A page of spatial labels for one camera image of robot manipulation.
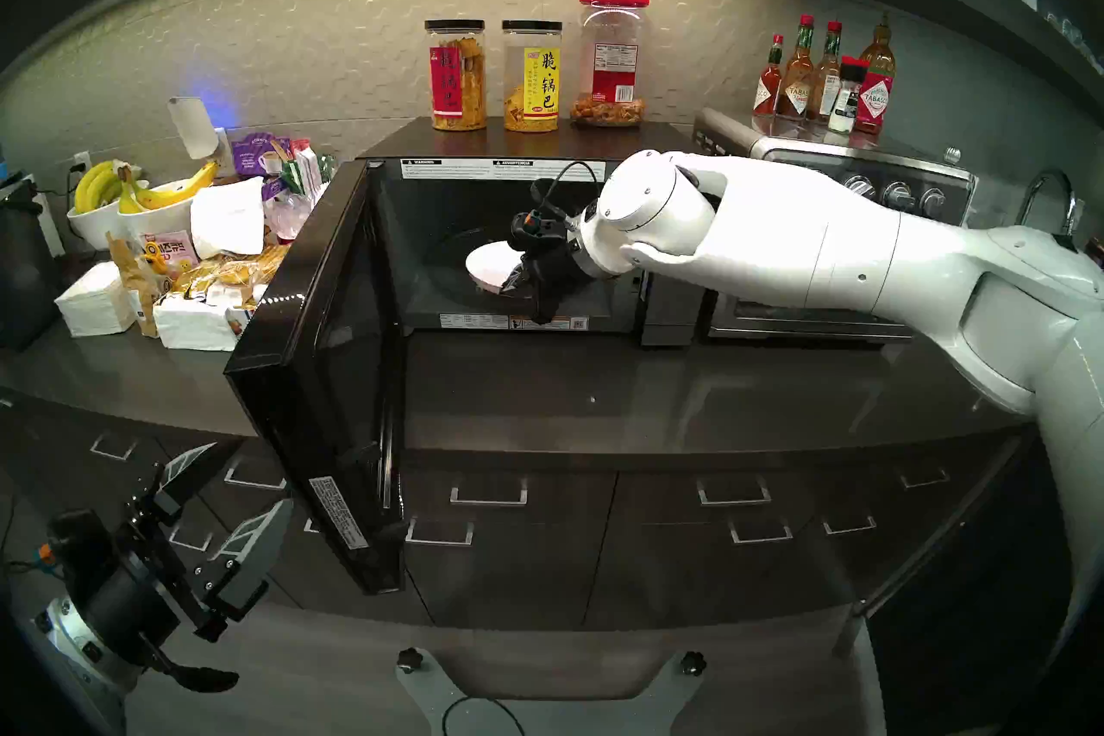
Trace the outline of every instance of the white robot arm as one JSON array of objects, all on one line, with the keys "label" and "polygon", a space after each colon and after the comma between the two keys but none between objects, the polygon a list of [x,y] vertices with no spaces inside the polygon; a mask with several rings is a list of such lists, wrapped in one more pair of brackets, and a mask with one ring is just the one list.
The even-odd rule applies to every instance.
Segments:
[{"label": "white robot arm", "polygon": [[[715,212],[702,195],[720,199]],[[827,175],[640,151],[574,224],[580,266],[640,267],[772,306],[847,308],[932,339],[986,397],[1034,416],[1074,565],[1104,554],[1104,274],[1032,228],[969,231]]]}]

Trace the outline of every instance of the faucet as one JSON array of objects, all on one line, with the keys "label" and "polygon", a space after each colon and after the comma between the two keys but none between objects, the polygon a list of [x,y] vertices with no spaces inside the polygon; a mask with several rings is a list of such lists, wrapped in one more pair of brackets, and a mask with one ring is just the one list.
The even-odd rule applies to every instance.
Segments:
[{"label": "faucet", "polygon": [[1016,216],[1016,225],[1022,225],[1023,221],[1028,218],[1028,214],[1031,213],[1031,205],[1034,203],[1036,195],[1039,194],[1039,190],[1047,179],[1053,178],[1058,181],[1062,189],[1065,191],[1065,218],[1062,222],[1062,231],[1060,234],[1064,234],[1066,237],[1073,236],[1073,212],[1078,206],[1078,196],[1073,194],[1073,183],[1070,181],[1069,175],[1061,169],[1044,169],[1034,177],[1028,186],[1027,193],[1023,195],[1023,202],[1020,204],[1020,212]]}]

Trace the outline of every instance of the fruit bowl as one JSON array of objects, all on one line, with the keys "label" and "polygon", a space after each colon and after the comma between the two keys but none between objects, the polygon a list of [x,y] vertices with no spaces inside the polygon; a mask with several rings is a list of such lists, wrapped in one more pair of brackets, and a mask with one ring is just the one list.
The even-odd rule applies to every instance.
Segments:
[{"label": "fruit bowl", "polygon": [[107,248],[107,232],[115,237],[126,236],[123,225],[119,223],[119,200],[116,199],[110,204],[97,207],[88,213],[77,213],[75,207],[70,207],[66,218],[73,231],[79,234],[85,242],[94,249]]},{"label": "fruit bowl", "polygon": [[[183,178],[179,181],[170,181],[160,186],[155,186],[153,192],[178,192],[184,189],[190,180],[190,178]],[[156,211],[120,213],[119,223],[125,236],[135,243],[141,243],[141,235],[144,234],[167,234],[169,232],[188,232],[191,234],[192,199],[184,199],[182,202],[170,204],[168,207],[158,207]]]}]

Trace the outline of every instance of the banana bunch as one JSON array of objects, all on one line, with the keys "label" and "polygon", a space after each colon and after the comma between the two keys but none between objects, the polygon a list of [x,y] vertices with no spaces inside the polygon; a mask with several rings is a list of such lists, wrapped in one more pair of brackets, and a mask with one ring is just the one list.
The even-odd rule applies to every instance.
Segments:
[{"label": "banana bunch", "polygon": [[76,185],[73,209],[76,213],[91,213],[97,207],[110,204],[123,192],[123,181],[115,173],[116,160],[96,163]]},{"label": "banana bunch", "polygon": [[134,179],[128,174],[120,188],[119,213],[156,211],[191,199],[204,186],[214,183],[214,175],[217,171],[219,163],[209,160],[180,190],[142,190],[135,184]]}]

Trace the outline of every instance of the kitchen counter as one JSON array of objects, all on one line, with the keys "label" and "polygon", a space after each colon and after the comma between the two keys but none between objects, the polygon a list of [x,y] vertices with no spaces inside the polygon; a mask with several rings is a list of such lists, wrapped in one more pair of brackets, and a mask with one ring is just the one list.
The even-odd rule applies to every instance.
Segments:
[{"label": "kitchen counter", "polygon": [[[229,353],[166,350],[137,327],[72,339],[59,321],[0,353],[0,387],[103,415],[254,436]],[[882,349],[420,332],[408,341],[404,444],[455,451],[684,457],[919,442],[1017,418],[981,401],[927,341]]]}]

